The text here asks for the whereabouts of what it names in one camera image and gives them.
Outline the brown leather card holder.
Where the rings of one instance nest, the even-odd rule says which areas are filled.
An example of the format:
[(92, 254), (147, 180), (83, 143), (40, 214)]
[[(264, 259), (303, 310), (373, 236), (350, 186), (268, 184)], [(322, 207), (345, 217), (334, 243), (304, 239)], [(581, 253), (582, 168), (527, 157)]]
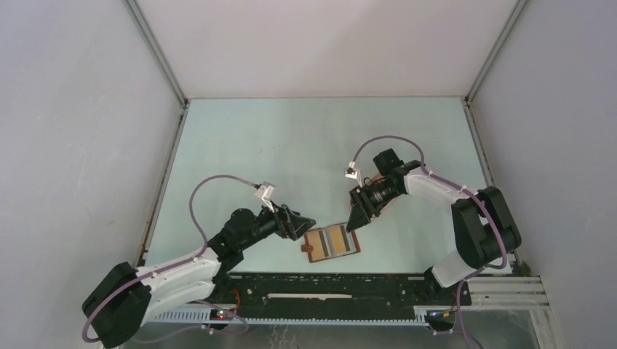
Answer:
[(300, 250), (310, 263), (316, 263), (359, 254), (361, 247), (355, 231), (342, 223), (308, 231)]

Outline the pink oval tray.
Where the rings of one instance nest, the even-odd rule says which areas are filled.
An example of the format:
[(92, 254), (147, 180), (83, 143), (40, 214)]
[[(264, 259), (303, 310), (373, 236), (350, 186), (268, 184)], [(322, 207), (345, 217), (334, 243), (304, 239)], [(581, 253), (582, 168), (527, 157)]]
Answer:
[(400, 194), (399, 184), (395, 178), (376, 174), (365, 180), (366, 206), (371, 217), (378, 217), (381, 211)]

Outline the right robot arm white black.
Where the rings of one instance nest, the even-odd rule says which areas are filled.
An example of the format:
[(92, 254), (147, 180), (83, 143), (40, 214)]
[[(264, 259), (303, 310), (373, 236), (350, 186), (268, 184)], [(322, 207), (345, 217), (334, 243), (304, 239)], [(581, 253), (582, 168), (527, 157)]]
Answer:
[(423, 170), (420, 161), (400, 160), (391, 148), (375, 156), (373, 163), (380, 178), (349, 192), (348, 231), (370, 224), (402, 195), (428, 200), (452, 215), (455, 249), (424, 273), (423, 294), (429, 302), (443, 303), (453, 293), (452, 285), (495, 260), (505, 260), (521, 245), (514, 218), (496, 187), (475, 190), (448, 184)]

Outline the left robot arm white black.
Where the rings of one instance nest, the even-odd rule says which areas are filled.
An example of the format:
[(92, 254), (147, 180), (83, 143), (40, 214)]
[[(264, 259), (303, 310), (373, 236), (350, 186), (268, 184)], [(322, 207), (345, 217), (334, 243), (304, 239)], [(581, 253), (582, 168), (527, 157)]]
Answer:
[(121, 262), (107, 273), (86, 298), (85, 342), (114, 348), (136, 335), (146, 322), (180, 305), (207, 300), (222, 302), (230, 293), (228, 272), (244, 259), (244, 251), (277, 235), (296, 241), (316, 224), (286, 205), (231, 213), (207, 245), (151, 267)]

